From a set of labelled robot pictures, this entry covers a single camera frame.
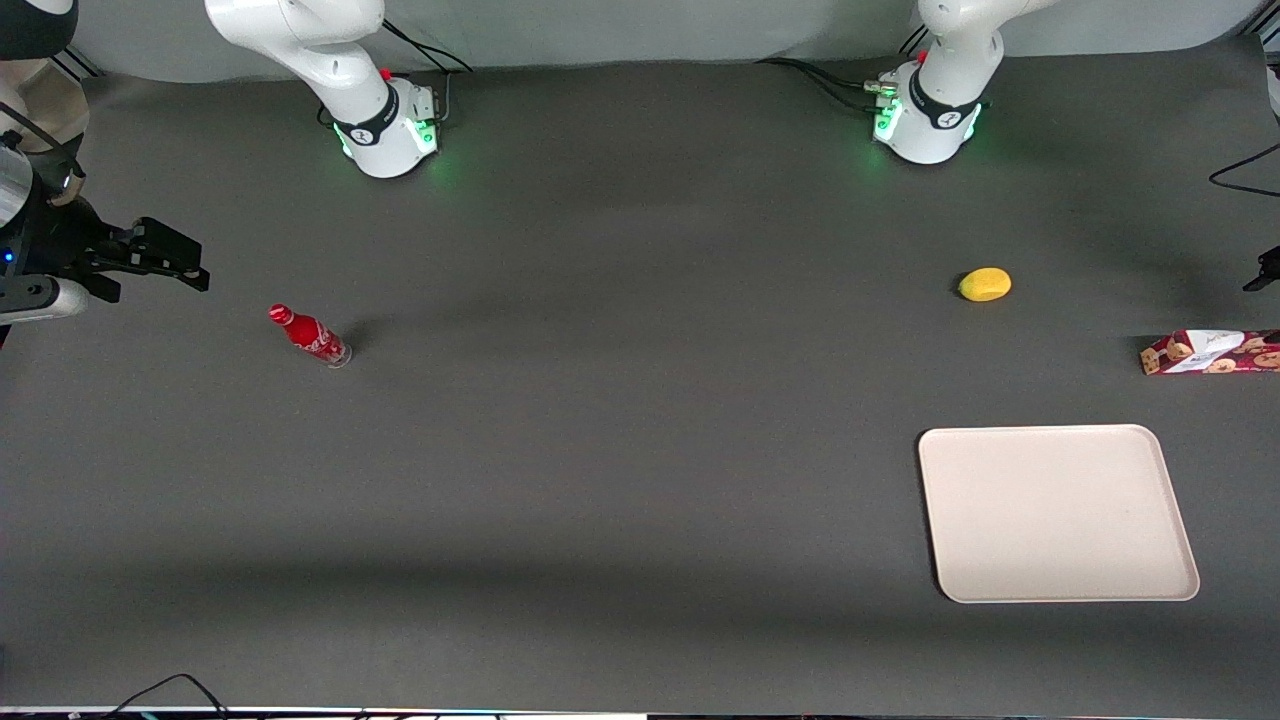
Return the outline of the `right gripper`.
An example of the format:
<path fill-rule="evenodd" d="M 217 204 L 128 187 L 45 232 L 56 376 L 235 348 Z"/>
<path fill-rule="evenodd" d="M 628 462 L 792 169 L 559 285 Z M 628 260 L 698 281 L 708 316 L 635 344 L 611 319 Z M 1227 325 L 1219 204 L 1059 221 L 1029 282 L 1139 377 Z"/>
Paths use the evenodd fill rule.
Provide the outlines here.
<path fill-rule="evenodd" d="M 134 261 L 114 258 L 128 246 Z M 202 245 L 165 223 L 142 217 L 128 229 L 104 222 L 84 199 L 55 208 L 44 190 L 32 190 L 24 206 L 1 231 L 3 279 L 51 275 L 82 284 L 108 304 L 120 301 L 118 281 L 104 272 L 163 275 L 207 292 L 210 273 L 201 268 Z"/>

